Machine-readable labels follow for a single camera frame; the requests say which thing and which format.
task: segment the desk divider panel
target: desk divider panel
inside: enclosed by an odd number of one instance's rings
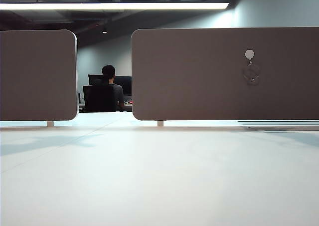
[[[76,37],[68,30],[0,31],[0,119],[73,119],[76,65]]]
[[[317,120],[318,46],[319,27],[137,30],[133,114],[140,120]]]

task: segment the black office chair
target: black office chair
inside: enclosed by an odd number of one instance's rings
[[[112,86],[83,86],[85,112],[115,112]]]

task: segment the panel support leg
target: panel support leg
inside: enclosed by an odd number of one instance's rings
[[[158,120],[158,126],[164,126],[164,120]]]
[[[46,127],[53,127],[54,126],[54,121],[47,121],[46,122]]]

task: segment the gray wall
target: gray wall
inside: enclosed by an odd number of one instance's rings
[[[235,9],[188,18],[158,28],[319,26],[318,0],[238,0]],[[131,75],[131,39],[126,35],[78,50],[79,92],[87,74],[114,64],[117,75]]]

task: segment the person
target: person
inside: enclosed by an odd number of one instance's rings
[[[120,85],[114,84],[113,81],[115,79],[115,68],[112,65],[106,65],[102,68],[102,74],[108,75],[109,86],[113,87],[114,98],[117,104],[117,110],[123,112],[124,109],[124,95],[123,88]]]

